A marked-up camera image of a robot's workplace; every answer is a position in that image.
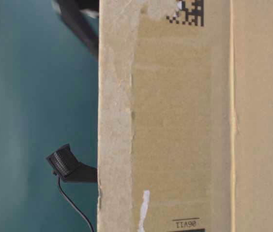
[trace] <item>cardboard seam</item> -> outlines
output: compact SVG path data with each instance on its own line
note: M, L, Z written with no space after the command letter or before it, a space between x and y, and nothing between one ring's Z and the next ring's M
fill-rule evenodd
M237 131L237 120L235 110L235 54L234 54L234 25L233 25L234 11L233 0L230 0L230 52L229 52L229 84L230 84L230 211L231 211L231 232L236 231L236 217L235 217L235 195L236 195L236 166L235 166L235 134Z

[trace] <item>cardboard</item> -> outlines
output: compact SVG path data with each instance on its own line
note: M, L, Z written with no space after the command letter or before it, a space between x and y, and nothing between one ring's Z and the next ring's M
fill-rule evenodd
M273 0L100 14L98 232L273 232Z

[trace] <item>cardboard box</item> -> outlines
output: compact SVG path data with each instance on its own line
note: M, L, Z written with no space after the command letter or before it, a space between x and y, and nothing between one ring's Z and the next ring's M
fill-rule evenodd
M98 232L273 232L273 0L103 0Z

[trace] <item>black line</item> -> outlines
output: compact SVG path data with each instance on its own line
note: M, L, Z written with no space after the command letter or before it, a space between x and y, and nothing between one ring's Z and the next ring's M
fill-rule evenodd
M198 220L199 217L192 217L192 218L184 218L184 219L174 219L172 221L187 221L187 220Z
M195 230L186 230L186 231L169 231L169 232L205 232L205 229L195 229Z

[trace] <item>black cable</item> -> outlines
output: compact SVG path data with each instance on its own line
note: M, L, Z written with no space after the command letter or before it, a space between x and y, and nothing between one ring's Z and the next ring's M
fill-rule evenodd
M81 215L81 217L87 222L88 226L90 227L91 232L94 232L92 224L90 223L88 217L86 217L85 214L83 214L82 211L80 211L80 209L73 203L73 201L71 201L71 199L63 192L61 186L60 186L60 177L58 176L57 179L57 185L59 188L59 192L61 193L61 195L64 197L64 199L70 203L70 205Z

